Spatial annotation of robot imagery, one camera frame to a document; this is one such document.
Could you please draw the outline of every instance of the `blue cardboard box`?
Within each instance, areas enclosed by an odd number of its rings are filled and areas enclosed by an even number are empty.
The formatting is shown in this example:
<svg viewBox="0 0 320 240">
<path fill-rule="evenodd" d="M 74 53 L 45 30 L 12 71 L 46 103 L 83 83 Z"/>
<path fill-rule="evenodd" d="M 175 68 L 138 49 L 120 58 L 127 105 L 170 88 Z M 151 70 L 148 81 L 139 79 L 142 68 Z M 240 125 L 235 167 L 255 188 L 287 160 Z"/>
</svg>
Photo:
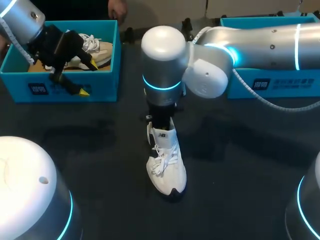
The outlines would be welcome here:
<svg viewBox="0 0 320 240">
<path fill-rule="evenodd" d="M 255 29 L 318 21 L 313 14 L 301 17 L 236 17 L 221 19 L 221 25 L 237 29 Z M 320 96 L 320 69 L 280 71 L 238 68 L 236 70 L 249 87 L 252 88 L 255 84 L 266 86 L 262 90 L 255 90 L 263 98 Z M 230 78 L 227 97 L 229 99 L 254 98 L 234 74 Z"/>
<path fill-rule="evenodd" d="M 49 80 L 48 72 L 28 72 L 29 63 L 11 45 L 0 69 L 0 76 L 16 103 L 115 102 L 117 100 L 121 63 L 121 43 L 116 20 L 47 21 L 61 31 L 75 30 L 94 35 L 102 42 L 113 44 L 110 70 L 66 71 L 73 83 L 82 85 L 88 97 L 70 95 Z M 41 86 L 45 94 L 35 94 L 31 86 Z"/>
</svg>

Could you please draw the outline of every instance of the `glowing blue light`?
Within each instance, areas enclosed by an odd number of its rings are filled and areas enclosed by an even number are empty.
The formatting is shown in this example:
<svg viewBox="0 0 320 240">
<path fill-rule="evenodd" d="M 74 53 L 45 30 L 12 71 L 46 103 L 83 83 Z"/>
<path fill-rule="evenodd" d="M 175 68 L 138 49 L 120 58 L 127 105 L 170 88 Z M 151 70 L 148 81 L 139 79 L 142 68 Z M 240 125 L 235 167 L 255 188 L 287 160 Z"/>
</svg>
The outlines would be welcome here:
<svg viewBox="0 0 320 240">
<path fill-rule="evenodd" d="M 150 83 L 148 83 L 146 81 L 146 79 L 145 79 L 145 77 L 143 75 L 142 75 L 142 78 L 143 78 L 143 81 L 145 82 L 145 84 L 147 84 L 150 88 L 155 89 L 155 90 L 160 90 L 160 91 L 166 91 L 166 90 L 174 89 L 175 87 L 177 87 L 181 83 L 181 81 L 180 81 L 174 86 L 161 88 L 161 87 L 152 86 Z"/>
<path fill-rule="evenodd" d="M 300 70 L 299 67 L 299 38 L 300 38 L 300 28 L 301 24 L 298 24 L 296 26 L 296 31 L 294 35 L 294 64 L 295 64 L 295 69 L 298 71 Z"/>
<path fill-rule="evenodd" d="M 68 227 L 69 227 L 69 224 L 70 224 L 70 221 L 71 221 L 71 217 L 72 217 L 72 211 L 74 210 L 74 202 L 72 200 L 72 196 L 71 196 L 71 192 L 69 191 L 70 193 L 70 201 L 71 201 L 71 209 L 70 209 L 70 214 L 69 214 L 69 219 L 68 221 L 66 222 L 66 225 L 62 231 L 62 233 L 60 234 L 60 236 L 57 238 L 57 240 L 61 240 L 63 238 L 63 236 L 65 235 Z"/>
<path fill-rule="evenodd" d="M 303 178 L 301 179 L 301 182 L 300 182 L 300 184 L 299 184 L 298 191 L 297 191 L 297 197 L 296 197 L 297 202 L 298 202 L 299 211 L 300 211 L 301 217 L 303 218 L 303 220 L 304 220 L 305 224 L 307 225 L 307 227 L 308 227 L 308 228 L 310 229 L 310 231 L 316 236 L 316 238 L 320 240 L 320 236 L 319 236 L 319 235 L 315 232 L 315 230 L 313 230 L 313 228 L 310 226 L 310 224 L 308 223 L 308 221 L 307 221 L 307 219 L 306 219 L 306 217 L 305 217 L 305 215 L 304 215 L 304 213 L 302 212 L 302 209 L 301 209 L 301 205 L 300 205 L 300 186 L 301 186 L 301 183 L 302 183 L 302 181 L 303 181 L 304 178 L 305 178 L 305 177 L 303 177 Z"/>
<path fill-rule="evenodd" d="M 238 54 L 237 50 L 231 46 L 228 46 L 227 49 L 230 50 L 232 56 L 234 57 L 234 64 L 233 65 L 237 65 L 237 63 L 239 62 L 239 54 Z"/>
<path fill-rule="evenodd" d="M 230 57 L 232 58 L 232 61 L 233 61 L 233 65 L 236 64 L 236 57 L 232 54 L 232 52 L 226 48 L 225 46 L 222 46 L 222 45 L 218 45 L 218 44 L 215 44 L 215 43 L 207 43 L 205 44 L 205 46 L 207 47 L 214 47 L 214 48 L 218 48 L 218 49 L 222 49 L 224 50 L 227 54 L 230 55 Z"/>
<path fill-rule="evenodd" d="M 17 0 L 12 0 L 9 5 L 2 11 L 2 13 L 0 13 L 0 18 L 3 18 L 7 12 L 10 11 L 10 9 L 15 5 Z"/>
</svg>

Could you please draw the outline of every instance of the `beige shoe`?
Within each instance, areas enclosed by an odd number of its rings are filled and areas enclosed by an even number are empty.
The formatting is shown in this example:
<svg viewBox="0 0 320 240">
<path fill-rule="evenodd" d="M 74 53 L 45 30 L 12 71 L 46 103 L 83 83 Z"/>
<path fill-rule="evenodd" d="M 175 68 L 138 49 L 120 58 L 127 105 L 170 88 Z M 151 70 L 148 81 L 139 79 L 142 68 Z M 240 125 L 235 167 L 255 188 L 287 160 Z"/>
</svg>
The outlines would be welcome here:
<svg viewBox="0 0 320 240">
<path fill-rule="evenodd" d="M 82 49 L 91 54 L 98 68 L 103 68 L 110 65 L 113 45 L 110 42 L 100 41 L 100 38 L 95 38 L 83 33 L 79 34 L 83 38 L 84 43 Z M 51 70 L 50 66 L 45 66 L 46 70 Z M 67 62 L 64 69 L 82 69 L 89 70 L 86 65 L 81 63 L 80 58 L 75 56 L 70 62 Z"/>
</svg>

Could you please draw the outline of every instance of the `shoe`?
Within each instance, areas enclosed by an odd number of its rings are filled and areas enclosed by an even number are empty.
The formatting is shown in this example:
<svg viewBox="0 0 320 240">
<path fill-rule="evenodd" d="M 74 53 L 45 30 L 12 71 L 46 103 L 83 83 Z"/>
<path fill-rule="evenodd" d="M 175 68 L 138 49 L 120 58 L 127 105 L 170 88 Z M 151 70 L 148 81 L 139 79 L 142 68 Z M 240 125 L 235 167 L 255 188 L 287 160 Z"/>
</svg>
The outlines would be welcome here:
<svg viewBox="0 0 320 240">
<path fill-rule="evenodd" d="M 93 35 L 89 36 L 83 33 L 79 34 L 84 40 L 82 49 L 91 54 L 98 68 L 103 68 L 110 65 L 113 45 L 109 42 L 100 41 L 100 38 L 95 38 Z M 51 66 L 45 66 L 46 70 L 51 70 Z M 75 56 L 70 62 L 67 62 L 64 69 L 82 69 L 89 70 L 89 68 L 81 63 L 80 58 Z"/>
<path fill-rule="evenodd" d="M 156 129 L 150 122 L 147 137 L 152 150 L 146 170 L 153 185 L 165 196 L 180 196 L 186 188 L 187 173 L 172 118 L 170 130 Z"/>
</svg>

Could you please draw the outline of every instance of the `white shoelace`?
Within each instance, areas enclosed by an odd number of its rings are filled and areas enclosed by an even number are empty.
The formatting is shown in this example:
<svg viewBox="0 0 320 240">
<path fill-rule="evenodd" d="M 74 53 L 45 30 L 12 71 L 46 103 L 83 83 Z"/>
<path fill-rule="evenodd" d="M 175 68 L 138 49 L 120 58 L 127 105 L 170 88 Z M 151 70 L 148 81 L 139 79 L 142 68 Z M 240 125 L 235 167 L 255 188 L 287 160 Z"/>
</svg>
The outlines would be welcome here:
<svg viewBox="0 0 320 240">
<path fill-rule="evenodd" d="M 177 143 L 174 143 L 171 149 L 160 148 L 157 144 L 152 149 L 158 153 L 158 157 L 154 158 L 154 163 L 151 167 L 153 174 L 161 175 L 169 165 L 178 163 Z"/>
<path fill-rule="evenodd" d="M 79 36 L 84 40 L 82 49 L 86 52 L 88 51 L 99 51 L 101 38 L 95 38 L 93 35 L 87 35 L 80 33 Z"/>
</svg>

